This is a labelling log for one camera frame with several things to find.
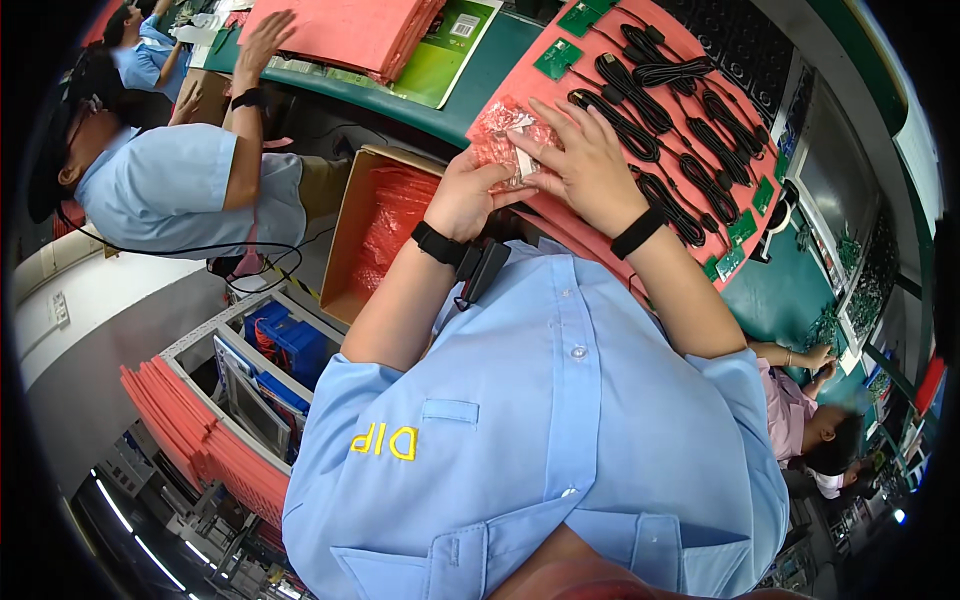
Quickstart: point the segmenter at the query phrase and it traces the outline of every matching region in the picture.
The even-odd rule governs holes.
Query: bracelet
[[[650,204],[650,208],[634,221],[626,231],[617,235],[610,244],[613,255],[624,260],[628,254],[646,242],[660,226],[666,225],[663,208],[659,204]]]

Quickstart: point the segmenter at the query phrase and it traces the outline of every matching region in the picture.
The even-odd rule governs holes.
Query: ceiling light
[[[127,528],[128,533],[133,533],[133,528],[127,522],[123,515],[120,514],[120,509],[117,508],[116,504],[113,504],[113,498],[110,497],[110,494],[107,493],[107,488],[104,487],[104,482],[97,480],[97,487],[100,488],[100,493],[104,495],[104,498],[107,499],[107,504],[110,505],[110,508],[113,509],[113,512],[117,515],[117,518],[120,519],[120,522],[123,523],[123,526]]]
[[[180,591],[186,591],[186,587],[184,587],[182,583],[177,581],[177,578],[173,576],[173,573],[168,571],[167,567],[163,566],[163,564],[161,564],[160,561],[156,559],[156,556],[154,556],[154,553],[150,551],[150,548],[147,547],[147,544],[143,543],[143,540],[141,540],[139,536],[133,536],[133,539],[136,540],[138,544],[140,544],[140,547],[143,548],[143,551],[147,553],[147,556],[150,557],[150,559],[156,564],[156,566],[159,566],[160,570],[163,571],[163,573],[170,578],[170,581],[174,582],[174,584],[178,588],[180,588]]]
[[[204,564],[209,564],[210,559],[207,558],[206,556],[204,556],[204,553],[201,552],[200,550],[198,550],[198,549],[197,549],[197,546],[193,545],[192,543],[190,543],[190,542],[188,541],[188,542],[186,543],[186,547],[188,547],[188,548],[190,548],[191,550],[193,550],[193,553],[196,554],[197,556],[199,556],[199,557],[200,557],[200,560],[203,561]]]

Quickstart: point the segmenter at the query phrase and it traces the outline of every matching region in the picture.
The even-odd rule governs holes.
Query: product box
[[[333,233],[333,246],[326,263],[320,308],[345,324],[353,324],[367,298],[351,290],[350,278],[356,257],[376,211],[376,196],[370,170],[390,164],[405,164],[442,177],[444,167],[432,160],[389,146],[363,146],[357,151],[347,182],[340,217]]]

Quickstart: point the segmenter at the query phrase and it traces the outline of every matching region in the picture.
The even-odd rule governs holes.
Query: black hair
[[[839,475],[853,464],[863,439],[863,417],[848,414],[833,429],[833,439],[804,454],[806,465],[824,475]]]
[[[43,223],[73,194],[60,185],[58,174],[68,158],[66,136],[82,100],[96,96],[114,111],[124,91],[109,52],[102,45],[83,48],[69,74],[51,95],[51,107],[42,123],[43,139],[37,150],[27,188],[27,207],[34,223]]]
[[[124,21],[130,18],[130,6],[126,2],[113,12],[104,28],[104,45],[115,48],[123,41]]]

